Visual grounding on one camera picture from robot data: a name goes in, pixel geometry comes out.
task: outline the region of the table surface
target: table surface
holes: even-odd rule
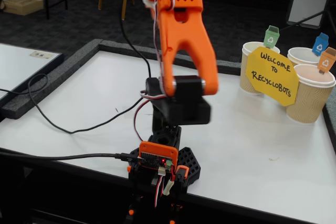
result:
[[[52,54],[49,59],[30,56],[34,51]],[[0,44],[0,87],[13,90],[54,60],[59,53]],[[7,92],[0,91],[0,99]]]
[[[150,60],[153,76],[159,76]],[[129,108],[145,88],[146,64],[140,58],[100,51],[39,104],[68,130],[91,127]],[[196,70],[174,66],[175,75]],[[314,125],[286,117],[273,99],[247,95],[239,76],[219,74],[219,92],[205,97],[212,106],[208,125],[182,126],[180,148],[190,147],[201,176],[189,194],[300,220],[336,223],[336,155],[321,115]],[[0,123],[0,147],[40,156],[130,152],[140,144],[135,109],[90,132],[68,135],[31,109],[19,120]],[[152,108],[137,117],[142,138],[151,135]],[[65,163],[127,178],[117,159],[86,158]]]

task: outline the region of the floor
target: floor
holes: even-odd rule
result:
[[[273,8],[277,1],[204,0],[203,20],[217,58],[240,62],[245,42],[262,41],[268,25],[285,27],[289,2],[282,1],[281,7]],[[66,57],[96,38],[126,43],[118,20],[120,0],[103,0],[102,10],[97,6],[98,0],[69,0],[69,10],[62,4],[52,8],[50,20],[44,11],[28,16],[0,13],[0,42],[62,52]],[[141,0],[135,0],[135,5],[129,0],[124,26],[130,40],[153,47],[152,25],[150,12]],[[291,47],[312,47],[321,31],[330,36],[330,46],[335,47],[336,36],[327,20],[321,30],[294,27],[284,31],[277,46],[283,55]]]

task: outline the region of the welcome to recyclobots sign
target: welcome to recyclobots sign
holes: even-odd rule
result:
[[[282,106],[295,103],[299,78],[288,58],[266,47],[258,47],[247,59],[246,76],[253,87]]]

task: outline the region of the red wire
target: red wire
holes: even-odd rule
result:
[[[159,193],[159,186],[161,184],[161,180],[162,180],[162,176],[160,176],[159,180],[157,181],[157,185],[156,185],[156,191],[155,191],[155,198],[154,198],[154,208],[156,208],[157,206],[157,197],[158,197],[158,193]]]
[[[149,100],[147,100],[147,101],[145,101],[144,103],[142,103],[142,104],[137,108],[137,111],[136,111],[135,114],[134,114],[134,120],[133,120],[134,129],[135,129],[135,132],[136,132],[136,134],[138,135],[138,137],[139,137],[139,139],[140,139],[141,141],[143,141],[143,140],[141,139],[141,136],[138,134],[137,128],[135,127],[135,119],[137,118],[136,115],[138,114],[139,110],[141,110],[141,108],[142,108],[146,103],[148,103],[148,102],[149,102]]]
[[[163,194],[163,187],[164,187],[164,177],[163,177],[163,179],[162,179],[161,196],[162,196],[162,194]]]

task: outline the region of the kraft paper cup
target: kraft paper cup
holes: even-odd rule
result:
[[[293,66],[298,64],[310,64],[317,66],[320,57],[312,52],[311,48],[293,47],[288,50],[287,58],[292,62]]]
[[[286,108],[286,114],[300,123],[314,123],[336,85],[332,73],[320,74],[317,66],[300,64],[294,67],[299,77],[295,104]]]
[[[251,52],[256,50],[258,47],[265,47],[264,43],[252,41],[252,42],[245,43],[242,48],[243,55],[241,57],[242,63],[241,63],[241,69],[240,69],[240,88],[249,94],[261,94],[259,91],[253,88],[251,82],[248,80],[245,74],[246,66],[247,66],[247,57]],[[271,50],[273,50],[274,52],[278,54],[280,53],[280,50],[277,47],[273,47]]]

